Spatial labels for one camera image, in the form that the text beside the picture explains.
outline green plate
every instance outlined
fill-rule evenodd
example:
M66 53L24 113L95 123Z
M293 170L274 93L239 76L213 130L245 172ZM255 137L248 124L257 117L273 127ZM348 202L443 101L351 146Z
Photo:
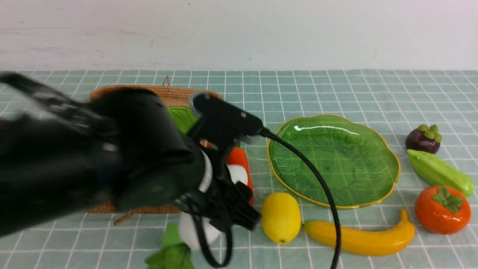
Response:
M319 115L292 119L277 135L315 165L337 208L368 206L386 199L400 176L400 162L383 137L344 118ZM267 155L272 171L288 190L329 206L317 178L299 157L274 141L269 141Z

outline toy fruit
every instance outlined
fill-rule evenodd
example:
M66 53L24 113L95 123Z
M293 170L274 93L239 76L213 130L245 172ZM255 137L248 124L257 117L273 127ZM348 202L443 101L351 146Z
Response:
M449 186L465 196L473 194L475 184L465 173L437 155L417 150L407 150L415 172L432 186Z
M423 190L415 202L415 212L425 229L442 235L458 233L471 218L471 208L463 194L445 186Z
M336 233L333 223L325 221L308 221L304 224L305 232L315 241L335 247ZM386 256L406 248L415 236L415 227L410 222L406 209L400 211L398 224L385 231L364 231L341 227L342 250L364 256Z
M430 127L422 124L408 134L405 139L405 148L425 151L435 154L440 149L442 135L438 133L438 126Z
M300 232L301 215L297 200L286 192L270 194L262 204L262 229L279 245L290 243Z

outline banana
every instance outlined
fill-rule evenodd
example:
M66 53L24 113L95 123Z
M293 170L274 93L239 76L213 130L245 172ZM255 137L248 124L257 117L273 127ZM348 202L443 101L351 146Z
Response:
M333 223L308 221L304 223L305 232L315 241L335 247L336 232ZM406 209L400 211L400 221L389 230L363 231L341 227L342 250L364 256L386 256L406 248L415 236L415 226L410 222Z

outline plush carrot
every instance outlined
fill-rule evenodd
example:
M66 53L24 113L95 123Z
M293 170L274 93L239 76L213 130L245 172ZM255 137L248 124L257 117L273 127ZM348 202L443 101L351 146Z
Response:
M247 186L253 191L254 188L252 187L252 181L250 180L249 162L247 161L246 151L240 147L233 148L229 154L227 164L235 164L244 167L247 172ZM251 196L249 203L251 205L254 204L254 195Z

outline woven rattan mat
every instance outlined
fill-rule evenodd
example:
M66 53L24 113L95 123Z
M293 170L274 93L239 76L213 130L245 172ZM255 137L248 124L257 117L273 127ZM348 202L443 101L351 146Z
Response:
M211 96L221 99L221 95L212 91L196 90L189 88L173 87L169 84L169 78L166 77L162 85L110 85L96 89L91 92L90 100L95 100L105 93L112 90L118 90L121 88L134 88L134 89L148 89L154 92L163 102L166 107L189 107L189 97L191 94L198 91L203 91ZM143 207L129 212L118 212L111 203L89 209L87 213L124 213L125 215L116 220L114 225L119 225L121 222L129 219L133 214L166 214L166 213L178 213L179 210L171 206L158 206L158 207Z

